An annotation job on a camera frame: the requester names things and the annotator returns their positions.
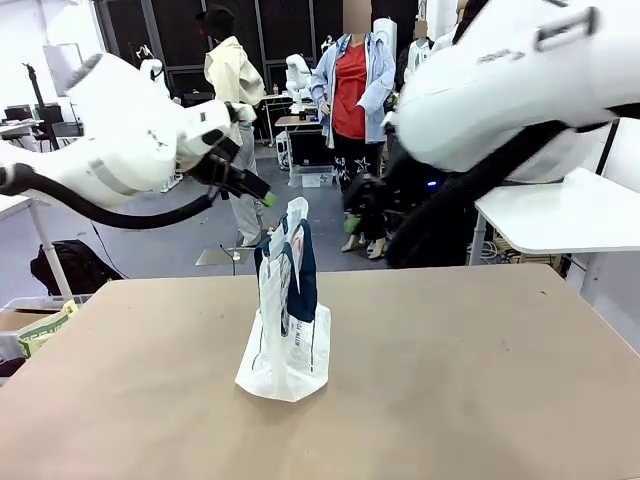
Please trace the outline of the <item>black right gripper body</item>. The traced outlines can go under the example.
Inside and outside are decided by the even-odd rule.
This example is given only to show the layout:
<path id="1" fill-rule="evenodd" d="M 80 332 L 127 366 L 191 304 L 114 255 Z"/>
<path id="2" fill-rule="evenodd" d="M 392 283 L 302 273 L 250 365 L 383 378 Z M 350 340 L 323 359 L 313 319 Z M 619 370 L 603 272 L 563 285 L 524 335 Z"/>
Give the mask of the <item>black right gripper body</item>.
<path id="1" fill-rule="evenodd" d="M 388 235 L 386 215 L 395 213 L 394 192 L 387 183 L 369 173 L 359 174 L 346 189 L 346 216 L 348 213 L 364 217 L 363 236 L 368 241 L 385 239 Z"/>

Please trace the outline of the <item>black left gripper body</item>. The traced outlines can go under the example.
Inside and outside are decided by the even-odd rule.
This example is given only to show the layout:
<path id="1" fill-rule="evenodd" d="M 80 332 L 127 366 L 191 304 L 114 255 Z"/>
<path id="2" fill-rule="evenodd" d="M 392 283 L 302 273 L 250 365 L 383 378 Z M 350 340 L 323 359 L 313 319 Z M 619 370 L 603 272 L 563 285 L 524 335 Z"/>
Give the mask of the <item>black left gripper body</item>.
<path id="1" fill-rule="evenodd" d="M 271 200 L 271 187 L 247 167 L 233 165 L 240 147 L 229 139 L 222 139 L 188 174 L 202 184 L 222 188 L 236 197 L 250 195 L 259 201 Z"/>

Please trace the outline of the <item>white plastic shopping bag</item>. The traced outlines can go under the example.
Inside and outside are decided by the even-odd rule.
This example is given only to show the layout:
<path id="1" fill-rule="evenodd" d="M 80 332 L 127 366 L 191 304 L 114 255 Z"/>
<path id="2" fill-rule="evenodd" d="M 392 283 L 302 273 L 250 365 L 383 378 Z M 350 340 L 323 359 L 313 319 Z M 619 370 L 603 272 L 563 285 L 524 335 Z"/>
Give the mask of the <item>white plastic shopping bag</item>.
<path id="1" fill-rule="evenodd" d="M 308 212 L 291 200 L 254 250 L 259 307 L 235 383 L 257 397 L 297 402 L 328 383 L 331 311 L 318 301 Z"/>

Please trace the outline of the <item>clear plastic storage box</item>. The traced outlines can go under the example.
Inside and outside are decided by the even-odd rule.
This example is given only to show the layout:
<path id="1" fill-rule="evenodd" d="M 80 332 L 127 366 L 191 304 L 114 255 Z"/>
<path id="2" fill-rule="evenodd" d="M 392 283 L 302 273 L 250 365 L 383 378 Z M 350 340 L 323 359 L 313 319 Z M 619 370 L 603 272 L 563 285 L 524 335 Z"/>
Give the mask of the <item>clear plastic storage box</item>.
<path id="1" fill-rule="evenodd" d="M 334 168 L 330 165 L 292 165 L 288 186 L 292 188 L 324 188 L 334 184 Z"/>

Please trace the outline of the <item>white computer tower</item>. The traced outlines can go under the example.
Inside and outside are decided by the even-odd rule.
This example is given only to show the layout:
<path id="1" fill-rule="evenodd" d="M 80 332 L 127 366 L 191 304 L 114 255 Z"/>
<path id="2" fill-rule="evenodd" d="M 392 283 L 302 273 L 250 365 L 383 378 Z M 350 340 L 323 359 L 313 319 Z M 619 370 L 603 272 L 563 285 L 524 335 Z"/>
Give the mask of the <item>white computer tower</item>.
<path id="1" fill-rule="evenodd" d="M 286 130 L 278 133 L 275 137 L 275 148 L 279 168 L 288 171 L 290 168 L 289 134 Z"/>

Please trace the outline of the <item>black equipment case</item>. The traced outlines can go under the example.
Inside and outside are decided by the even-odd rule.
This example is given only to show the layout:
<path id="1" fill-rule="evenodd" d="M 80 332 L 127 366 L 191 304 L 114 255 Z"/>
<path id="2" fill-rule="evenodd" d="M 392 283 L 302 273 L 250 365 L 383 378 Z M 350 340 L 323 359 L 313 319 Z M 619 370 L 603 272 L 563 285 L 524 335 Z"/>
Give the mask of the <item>black equipment case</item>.
<path id="1" fill-rule="evenodd" d="M 296 130 L 289 132 L 292 163 L 295 166 L 331 165 L 333 157 L 325 145 L 320 130 Z"/>

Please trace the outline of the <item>person in cream jacket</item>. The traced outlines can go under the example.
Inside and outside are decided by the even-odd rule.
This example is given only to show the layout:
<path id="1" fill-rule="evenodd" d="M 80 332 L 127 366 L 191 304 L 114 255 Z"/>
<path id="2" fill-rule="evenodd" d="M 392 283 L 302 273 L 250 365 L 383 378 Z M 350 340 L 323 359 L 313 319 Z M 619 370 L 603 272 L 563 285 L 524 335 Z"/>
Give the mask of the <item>person in cream jacket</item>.
<path id="1" fill-rule="evenodd" d="M 265 95 L 261 75 L 250 62 L 233 32 L 235 16 L 224 6 L 211 4 L 196 16 L 199 28 L 212 39 L 213 49 L 205 56 L 204 76 L 212 85 L 215 98 L 256 108 Z M 263 230 L 263 205 L 250 195 L 229 198 L 241 245 L 258 244 Z"/>

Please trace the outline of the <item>person in red shirt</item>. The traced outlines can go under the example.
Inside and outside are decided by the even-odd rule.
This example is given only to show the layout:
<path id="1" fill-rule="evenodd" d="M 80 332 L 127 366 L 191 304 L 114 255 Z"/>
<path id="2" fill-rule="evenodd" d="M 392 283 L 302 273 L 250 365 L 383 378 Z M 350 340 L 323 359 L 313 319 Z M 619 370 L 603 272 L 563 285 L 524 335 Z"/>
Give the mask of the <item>person in red shirt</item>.
<path id="1" fill-rule="evenodd" d="M 394 87 L 394 56 L 373 32 L 371 3 L 343 0 L 343 35 L 323 53 L 310 80 L 343 194 L 358 175 L 378 173 L 384 104 Z"/>

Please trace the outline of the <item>black backpack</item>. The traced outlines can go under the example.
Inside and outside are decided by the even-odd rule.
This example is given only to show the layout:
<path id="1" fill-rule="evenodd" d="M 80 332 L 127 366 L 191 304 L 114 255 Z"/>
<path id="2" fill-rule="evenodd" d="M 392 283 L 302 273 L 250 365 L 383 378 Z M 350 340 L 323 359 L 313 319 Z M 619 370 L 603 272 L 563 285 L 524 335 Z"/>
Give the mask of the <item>black backpack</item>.
<path id="1" fill-rule="evenodd" d="M 73 294 L 94 294 L 105 283 L 124 279 L 80 240 L 55 241 L 53 246 Z M 30 271 L 49 296 L 61 295 L 42 245 L 30 261 Z"/>

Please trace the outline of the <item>white side table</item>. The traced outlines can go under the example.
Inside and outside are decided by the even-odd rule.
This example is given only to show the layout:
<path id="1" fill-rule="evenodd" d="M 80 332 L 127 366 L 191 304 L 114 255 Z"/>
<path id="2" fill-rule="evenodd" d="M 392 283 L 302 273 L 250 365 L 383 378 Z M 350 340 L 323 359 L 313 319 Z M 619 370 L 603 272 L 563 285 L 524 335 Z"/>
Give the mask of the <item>white side table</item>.
<path id="1" fill-rule="evenodd" d="M 640 193 L 581 167 L 560 183 L 496 188 L 475 208 L 470 265 L 481 263 L 487 225 L 521 253 L 591 254 L 580 287 L 590 303 L 600 278 L 599 256 L 640 251 Z"/>

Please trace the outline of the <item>white table with leg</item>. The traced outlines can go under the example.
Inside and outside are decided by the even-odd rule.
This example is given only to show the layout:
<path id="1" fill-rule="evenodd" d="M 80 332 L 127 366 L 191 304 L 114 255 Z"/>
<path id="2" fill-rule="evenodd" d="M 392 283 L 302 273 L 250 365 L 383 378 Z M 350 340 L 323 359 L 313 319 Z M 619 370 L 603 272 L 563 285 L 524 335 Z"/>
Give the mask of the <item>white table with leg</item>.
<path id="1" fill-rule="evenodd" d="M 0 195 L 0 221 L 22 210 L 28 210 L 31 215 L 40 243 L 43 246 L 45 256 L 56 281 L 56 285 L 60 290 L 60 295 L 65 300 L 70 300 L 73 297 L 73 293 L 64 274 L 55 247 L 46 235 L 44 223 L 37 208 L 37 202 L 34 199 L 25 196 L 10 197 Z"/>

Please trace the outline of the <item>white board panel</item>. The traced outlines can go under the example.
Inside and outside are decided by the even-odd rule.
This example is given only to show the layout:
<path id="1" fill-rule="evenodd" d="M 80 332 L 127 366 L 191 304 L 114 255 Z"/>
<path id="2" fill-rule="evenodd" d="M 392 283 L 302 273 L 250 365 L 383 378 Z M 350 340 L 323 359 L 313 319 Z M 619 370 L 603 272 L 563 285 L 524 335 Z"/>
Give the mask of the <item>white board panel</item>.
<path id="1" fill-rule="evenodd" d="M 83 58 L 77 43 L 43 46 L 43 53 L 58 97 L 66 96 L 66 85 L 82 65 Z"/>

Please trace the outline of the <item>black tripod stand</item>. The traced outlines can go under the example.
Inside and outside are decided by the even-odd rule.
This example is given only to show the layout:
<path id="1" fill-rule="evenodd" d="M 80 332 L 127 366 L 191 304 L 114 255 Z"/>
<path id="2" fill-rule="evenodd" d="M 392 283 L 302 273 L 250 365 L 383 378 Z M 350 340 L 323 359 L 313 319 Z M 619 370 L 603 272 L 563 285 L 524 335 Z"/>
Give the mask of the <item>black tripod stand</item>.
<path id="1" fill-rule="evenodd" d="M 41 90 L 39 88 L 39 84 L 38 84 L 38 80 L 37 80 L 37 75 L 36 75 L 35 69 L 29 63 L 23 63 L 23 66 L 26 68 L 26 70 L 28 72 L 29 80 L 30 80 L 30 82 L 32 84 L 32 88 L 33 88 L 34 94 L 36 96 L 37 106 L 38 106 L 39 114 L 40 114 L 40 119 L 43 121 L 44 128 L 45 128 L 47 137 L 49 139 L 50 145 L 53 148 L 53 150 L 58 150 L 59 149 L 59 143 L 57 141 L 57 137 L 56 137 L 55 132 L 53 130 L 51 121 L 49 119 L 49 115 L 48 115 L 48 113 L 46 111 L 46 107 L 45 107 L 45 104 L 44 104 L 44 101 L 43 101 Z"/>

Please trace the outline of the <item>brown cardboard box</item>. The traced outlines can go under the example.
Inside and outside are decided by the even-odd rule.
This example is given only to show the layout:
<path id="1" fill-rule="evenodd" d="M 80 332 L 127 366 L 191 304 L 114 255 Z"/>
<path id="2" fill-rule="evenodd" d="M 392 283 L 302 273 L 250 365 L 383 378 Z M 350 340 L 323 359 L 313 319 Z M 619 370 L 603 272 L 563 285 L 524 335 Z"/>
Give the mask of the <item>brown cardboard box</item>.
<path id="1" fill-rule="evenodd" d="M 0 332 L 20 330 L 49 315 L 48 311 L 0 311 Z"/>

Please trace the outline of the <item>metal floor base plate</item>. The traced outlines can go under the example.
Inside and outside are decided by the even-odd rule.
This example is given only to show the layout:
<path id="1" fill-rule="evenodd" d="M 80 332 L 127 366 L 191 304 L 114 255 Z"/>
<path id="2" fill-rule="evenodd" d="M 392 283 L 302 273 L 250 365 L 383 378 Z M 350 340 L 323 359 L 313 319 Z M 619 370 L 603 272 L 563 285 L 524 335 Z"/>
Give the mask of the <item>metal floor base plate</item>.
<path id="1" fill-rule="evenodd" d="M 196 261 L 196 266 L 242 265 L 253 255 L 250 247 L 225 247 L 220 244 L 215 248 L 205 249 Z"/>

